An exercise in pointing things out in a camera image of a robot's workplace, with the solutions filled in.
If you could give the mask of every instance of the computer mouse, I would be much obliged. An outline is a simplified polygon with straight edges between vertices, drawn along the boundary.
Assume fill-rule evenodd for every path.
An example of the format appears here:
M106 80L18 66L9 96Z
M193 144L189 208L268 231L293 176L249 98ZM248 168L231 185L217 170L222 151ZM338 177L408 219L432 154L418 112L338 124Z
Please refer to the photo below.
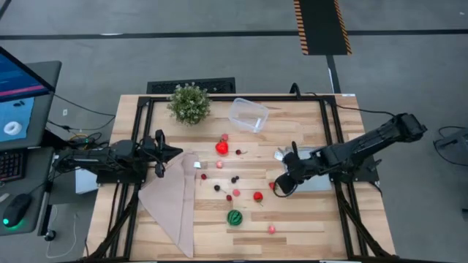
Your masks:
M20 223L31 204L31 200L32 197L29 194L19 194L13 198L3 212L3 225L12 227Z

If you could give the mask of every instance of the monitor screen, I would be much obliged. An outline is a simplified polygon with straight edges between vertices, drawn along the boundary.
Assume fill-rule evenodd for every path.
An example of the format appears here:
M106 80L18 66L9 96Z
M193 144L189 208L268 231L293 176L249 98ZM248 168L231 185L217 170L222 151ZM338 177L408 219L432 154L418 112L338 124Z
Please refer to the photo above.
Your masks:
M6 52L0 53L0 102L48 94L50 88L26 66Z

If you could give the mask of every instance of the toy watermelon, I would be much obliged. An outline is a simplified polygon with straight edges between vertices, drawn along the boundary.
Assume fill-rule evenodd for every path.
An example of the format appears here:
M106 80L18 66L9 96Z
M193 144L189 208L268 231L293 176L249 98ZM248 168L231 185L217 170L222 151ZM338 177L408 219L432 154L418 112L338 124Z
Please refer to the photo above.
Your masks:
M242 214L237 210L231 210L227 214L227 222L231 226L238 226L242 223Z

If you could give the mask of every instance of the wooden table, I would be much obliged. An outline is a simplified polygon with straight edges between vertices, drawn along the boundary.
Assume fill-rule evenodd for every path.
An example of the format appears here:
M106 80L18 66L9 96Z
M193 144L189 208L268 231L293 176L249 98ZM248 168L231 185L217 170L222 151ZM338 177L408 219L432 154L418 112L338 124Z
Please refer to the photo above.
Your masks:
M137 99L137 95L121 97L111 142L130 138ZM342 106L358 107L354 96L336 95L336 101ZM206 169L198 170L196 176L194 259L346 259L334 189L295 193L280 199L268 187L268 183L284 171L282 164L273 157L278 147L291 146L292 140L300 146L326 145L319 104L262 102L270 110L270 115L259 134L240 132L230 124L227 118L230 104L212 102L208 119L193 127L176 123L170 117L165 102L157 102L154 108L150 134L162 129L170 145L192 149L206 163ZM328 111L334 135L331 111ZM144 116L145 111L140 131L145 123ZM364 133L358 111L339 109L339 117L345 140ZM229 134L230 153L220 158L214 146L223 133ZM237 156L234 153L236 149L248 153ZM215 162L220 159L224 162L223 169L215 167ZM207 174L208 179L200 184L202 173ZM241 179L232 184L230 179L236 175ZM224 193L213 190L215 184L228 192L238 188L241 195L227 202ZM90 251L94 251L107 234L114 188L115 185L99 188L88 234ZM387 252L394 253L380 193L369 183L355 183L355 190L364 225ZM252 201L255 191L263 193L263 206ZM226 215L231 209L243 213L244 221L240 226L227 225ZM131 260L189 260L141 205L136 222ZM276 227L274 235L267 233L270 224ZM355 254L359 254L351 222L350 230ZM127 226L124 226L118 255L123 253L126 231Z

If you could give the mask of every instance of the keyboard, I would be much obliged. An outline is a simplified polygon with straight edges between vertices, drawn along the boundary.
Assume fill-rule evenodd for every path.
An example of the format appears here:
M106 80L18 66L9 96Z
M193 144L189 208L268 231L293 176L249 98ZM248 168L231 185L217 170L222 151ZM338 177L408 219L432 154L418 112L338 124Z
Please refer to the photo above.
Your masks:
M201 89L206 88L209 94L234 94L235 79L234 77L200 79L200 80L170 80L170 81L154 81L148 82L146 89L147 94L173 94L177 85L182 87L185 83L191 85L195 83Z
M0 181L8 182L24 178L27 150L0 152Z

